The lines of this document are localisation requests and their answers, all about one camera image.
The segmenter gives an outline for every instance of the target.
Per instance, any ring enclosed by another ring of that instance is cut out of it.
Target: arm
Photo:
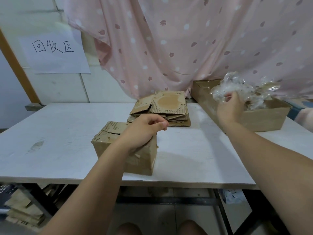
[[[219,104],[217,115],[226,135],[289,232],[312,234],[313,160],[243,127],[239,123],[243,106],[236,92]]]
[[[41,235],[105,234],[130,151],[144,145],[168,122],[156,114],[139,116],[101,155],[86,178],[45,226]]]

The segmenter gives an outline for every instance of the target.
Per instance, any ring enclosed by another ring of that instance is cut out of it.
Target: forearm
[[[86,178],[46,225],[47,234],[105,234],[115,205],[128,150],[111,144]]]
[[[313,219],[313,161],[250,132],[239,123],[227,125],[225,132],[290,232],[297,228],[298,233],[300,227],[312,226],[309,220]]]

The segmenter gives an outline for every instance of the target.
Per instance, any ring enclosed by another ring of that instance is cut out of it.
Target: floor
[[[124,196],[177,196],[209,197],[208,189],[172,189],[157,187],[127,187]],[[251,212],[247,202],[224,205],[233,232]],[[107,235],[114,235],[117,227],[125,222],[139,226],[143,235],[174,235],[186,219],[196,221],[208,235],[227,235],[218,208],[198,205],[116,205]],[[0,222],[0,235],[35,234],[32,231]],[[257,228],[253,235],[270,235],[265,226]]]

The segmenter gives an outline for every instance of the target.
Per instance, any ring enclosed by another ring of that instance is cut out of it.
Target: pink curtain
[[[313,95],[313,0],[66,0],[100,65],[134,98],[239,71]]]

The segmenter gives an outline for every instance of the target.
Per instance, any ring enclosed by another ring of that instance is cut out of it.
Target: white table
[[[97,161],[91,139],[108,121],[125,122],[133,104],[50,104],[0,134],[0,181],[79,184]],[[255,189],[227,136],[198,104],[191,127],[159,132],[152,176],[124,173],[122,185]],[[287,118],[259,133],[313,158],[313,134]]]

